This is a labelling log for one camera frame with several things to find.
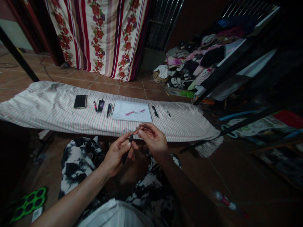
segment black smartphone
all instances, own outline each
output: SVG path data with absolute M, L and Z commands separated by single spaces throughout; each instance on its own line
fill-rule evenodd
M 87 95 L 77 95 L 75 99 L 74 108 L 81 109 L 86 107 Z

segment metal bars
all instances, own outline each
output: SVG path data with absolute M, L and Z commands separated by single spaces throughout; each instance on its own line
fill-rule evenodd
M 227 10 L 222 13 L 222 18 L 253 14 L 261 21 L 275 6 L 262 0 L 232 0 Z
M 184 0 L 157 0 L 154 15 L 150 17 L 144 47 L 164 51 Z

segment spiral notebook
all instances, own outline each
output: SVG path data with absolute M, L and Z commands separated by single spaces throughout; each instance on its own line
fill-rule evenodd
M 152 123 L 151 110 L 146 103 L 117 100 L 115 102 L 113 120 L 137 121 Z

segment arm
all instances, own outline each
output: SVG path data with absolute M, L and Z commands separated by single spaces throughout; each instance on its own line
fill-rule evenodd
M 85 208 L 97 196 L 109 178 L 116 175 L 122 166 L 122 156 L 129 150 L 128 157 L 134 160 L 134 150 L 125 141 L 132 132 L 119 137 L 110 147 L 104 161 L 77 187 L 62 197 L 51 208 L 44 212 L 34 223 L 36 226 L 72 226 Z
M 155 125 L 144 123 L 139 136 L 146 142 L 150 153 L 162 167 L 195 226 L 222 226 L 214 203 L 186 176 L 168 153 L 167 141 Z

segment person's left hand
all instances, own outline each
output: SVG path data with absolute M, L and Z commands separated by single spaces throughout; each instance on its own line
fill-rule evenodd
M 125 133 L 113 142 L 101 163 L 106 168 L 109 177 L 113 177 L 119 172 L 122 167 L 123 155 L 126 152 L 129 151 L 128 158 L 135 161 L 134 149 L 138 150 L 139 148 L 135 141 L 130 144 L 129 140 L 126 140 L 131 134 L 132 132 Z

